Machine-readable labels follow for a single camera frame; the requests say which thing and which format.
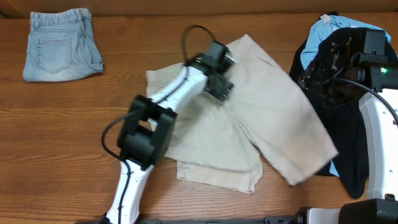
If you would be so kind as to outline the beige khaki shorts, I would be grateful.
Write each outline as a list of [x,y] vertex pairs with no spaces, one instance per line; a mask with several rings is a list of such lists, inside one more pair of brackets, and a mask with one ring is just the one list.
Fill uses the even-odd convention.
[[300,87],[248,35],[229,44],[236,64],[224,102],[207,93],[177,114],[166,156],[177,179],[254,192],[267,160],[288,184],[317,173],[337,150]]

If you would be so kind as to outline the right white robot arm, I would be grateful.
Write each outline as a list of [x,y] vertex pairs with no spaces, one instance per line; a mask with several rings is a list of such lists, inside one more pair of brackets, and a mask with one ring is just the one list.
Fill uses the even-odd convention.
[[342,28],[290,76],[310,100],[354,198],[341,208],[303,207],[291,223],[397,223],[397,55],[379,29]]

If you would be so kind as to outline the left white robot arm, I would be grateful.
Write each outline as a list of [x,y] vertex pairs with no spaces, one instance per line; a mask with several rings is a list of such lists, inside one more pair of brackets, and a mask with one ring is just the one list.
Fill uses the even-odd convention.
[[100,223],[135,223],[147,180],[169,147],[177,115],[196,96],[209,93],[219,101],[227,99],[233,84],[225,73],[235,64],[227,46],[214,40],[205,53],[182,64],[176,79],[156,94],[137,95],[127,114],[112,121],[101,136],[105,145],[108,131],[123,123],[116,159],[121,163],[118,186],[111,208]]

